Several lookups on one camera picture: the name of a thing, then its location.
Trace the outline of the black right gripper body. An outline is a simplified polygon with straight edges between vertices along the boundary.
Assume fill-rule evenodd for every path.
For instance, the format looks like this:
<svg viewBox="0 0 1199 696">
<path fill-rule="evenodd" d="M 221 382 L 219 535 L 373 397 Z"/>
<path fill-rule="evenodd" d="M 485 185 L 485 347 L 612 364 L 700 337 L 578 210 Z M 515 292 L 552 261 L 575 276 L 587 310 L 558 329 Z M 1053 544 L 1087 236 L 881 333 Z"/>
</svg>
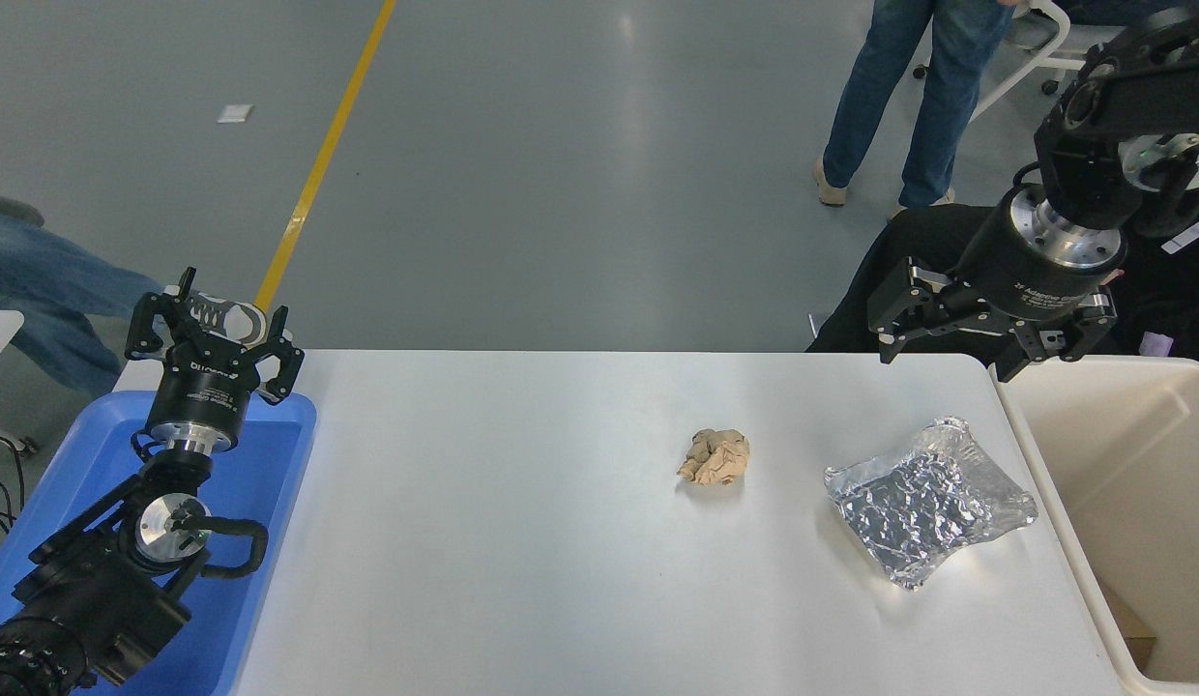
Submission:
<svg viewBox="0 0 1199 696">
<path fill-rule="evenodd" d="M 1052 208 L 998 208 L 952 274 L 1005 314 L 1046 322 L 1093 295 L 1123 257 L 1117 229 L 1067 223 Z"/>
</svg>

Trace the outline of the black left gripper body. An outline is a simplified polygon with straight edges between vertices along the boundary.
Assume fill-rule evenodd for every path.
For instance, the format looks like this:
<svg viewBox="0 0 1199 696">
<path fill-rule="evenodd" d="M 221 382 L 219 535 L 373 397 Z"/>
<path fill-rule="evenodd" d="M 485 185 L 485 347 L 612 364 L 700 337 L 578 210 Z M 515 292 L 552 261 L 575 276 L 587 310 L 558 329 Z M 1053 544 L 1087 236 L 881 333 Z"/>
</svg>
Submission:
<svg viewBox="0 0 1199 696">
<path fill-rule="evenodd" d="M 237 365 L 242 352 L 219 336 L 171 346 L 147 416 L 149 436 L 161 444 L 237 444 L 258 385 L 254 366 Z"/>
</svg>

